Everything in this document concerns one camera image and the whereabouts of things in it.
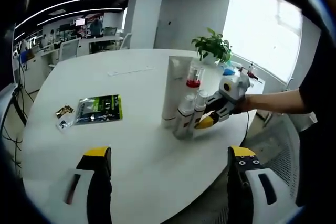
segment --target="snack package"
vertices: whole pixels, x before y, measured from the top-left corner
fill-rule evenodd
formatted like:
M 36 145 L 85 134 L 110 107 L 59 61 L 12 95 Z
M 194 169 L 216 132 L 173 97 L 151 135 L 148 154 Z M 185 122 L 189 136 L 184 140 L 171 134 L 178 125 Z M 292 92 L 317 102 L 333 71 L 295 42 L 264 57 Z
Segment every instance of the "snack package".
M 75 125 L 109 122 L 122 119 L 120 95 L 106 95 L 79 100 Z
M 65 104 L 55 114 L 56 114 L 57 118 L 61 118 L 61 116 L 63 116 L 65 113 L 70 113 L 71 114 L 72 112 L 73 112 L 73 108 L 70 107 L 69 105 Z

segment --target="green plant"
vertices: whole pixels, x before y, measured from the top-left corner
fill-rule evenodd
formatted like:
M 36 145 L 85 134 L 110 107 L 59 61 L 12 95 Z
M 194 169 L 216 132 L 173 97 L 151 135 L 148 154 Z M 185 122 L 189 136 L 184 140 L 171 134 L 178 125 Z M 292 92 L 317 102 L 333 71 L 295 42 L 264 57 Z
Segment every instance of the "green plant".
M 199 54 L 201 61 L 210 53 L 214 55 L 221 62 L 227 62 L 231 58 L 230 43 L 228 40 L 223 40 L 223 34 L 217 34 L 211 28 L 207 28 L 211 33 L 210 37 L 199 36 L 194 38 L 191 43 L 195 43 L 195 47 Z

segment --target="potted plant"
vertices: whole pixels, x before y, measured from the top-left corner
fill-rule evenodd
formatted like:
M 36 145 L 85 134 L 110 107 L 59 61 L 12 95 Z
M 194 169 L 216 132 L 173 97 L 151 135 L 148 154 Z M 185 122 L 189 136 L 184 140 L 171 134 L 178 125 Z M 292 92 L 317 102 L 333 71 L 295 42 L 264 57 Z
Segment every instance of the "potted plant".
M 194 38 L 191 43 L 195 44 L 199 54 L 199 60 L 207 64 L 213 64 L 216 60 L 227 62 L 231 58 L 231 49 L 228 40 L 223 40 L 222 34 L 217 34 L 211 28 L 207 28 L 211 33 L 210 37 L 199 36 Z

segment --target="green package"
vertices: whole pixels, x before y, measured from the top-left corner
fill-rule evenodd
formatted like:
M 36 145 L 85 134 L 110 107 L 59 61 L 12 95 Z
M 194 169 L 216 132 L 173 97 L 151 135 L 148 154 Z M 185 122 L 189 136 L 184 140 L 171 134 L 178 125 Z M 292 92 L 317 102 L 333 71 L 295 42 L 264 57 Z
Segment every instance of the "green package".
M 118 94 L 79 100 L 75 125 L 110 122 L 122 119 L 121 97 Z

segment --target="ceiling light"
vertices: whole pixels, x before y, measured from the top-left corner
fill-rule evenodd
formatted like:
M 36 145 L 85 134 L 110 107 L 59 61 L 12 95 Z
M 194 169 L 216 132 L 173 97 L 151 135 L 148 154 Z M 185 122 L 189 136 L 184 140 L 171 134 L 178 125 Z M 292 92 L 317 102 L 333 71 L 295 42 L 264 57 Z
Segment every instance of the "ceiling light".
M 66 13 L 66 11 L 64 9 L 60 9 L 60 10 L 56 10 L 52 13 L 49 13 L 49 15 L 55 16 L 55 15 L 62 14 L 62 13 Z
M 42 25 L 42 24 L 44 24 L 46 22 L 49 22 L 49 21 L 51 21 L 51 20 L 53 20 L 55 18 L 60 18 L 60 17 L 64 17 L 64 16 L 68 16 L 68 15 L 71 15 L 71 14 L 76 14 L 76 13 L 95 12 L 97 10 L 122 10 L 122 8 L 101 8 L 101 9 L 79 10 L 78 12 L 67 13 L 67 14 L 63 14 L 63 15 L 60 15 L 60 16 L 57 16 L 57 17 L 54 17 L 54 18 L 50 18 L 50 19 L 48 19 L 46 21 L 43 21 L 43 22 L 37 24 L 37 26 Z
M 19 36 L 17 36 L 14 40 L 17 40 L 19 37 L 21 37 L 25 32 L 21 33 Z
M 48 8 L 45 8 L 43 10 L 40 10 L 39 12 L 31 15 L 29 18 L 26 18 L 24 21 L 22 21 L 20 24 L 18 24 L 15 29 L 17 29 L 20 25 L 22 25 L 23 23 L 27 22 L 28 20 L 30 20 L 31 18 L 35 17 L 36 15 L 39 15 L 40 13 L 43 13 L 45 12 L 46 10 L 49 10 L 49 9 L 52 9 L 56 6 L 60 6 L 60 5 L 64 5 L 64 4 L 68 4 L 68 3 L 72 3 L 72 2 L 76 2 L 76 1 L 82 1 L 82 0 L 70 0 L 70 1 L 66 1 L 66 2 L 63 2 L 63 3 L 60 3 L 60 4 L 57 4 L 57 5 L 53 5 L 51 7 L 48 7 Z

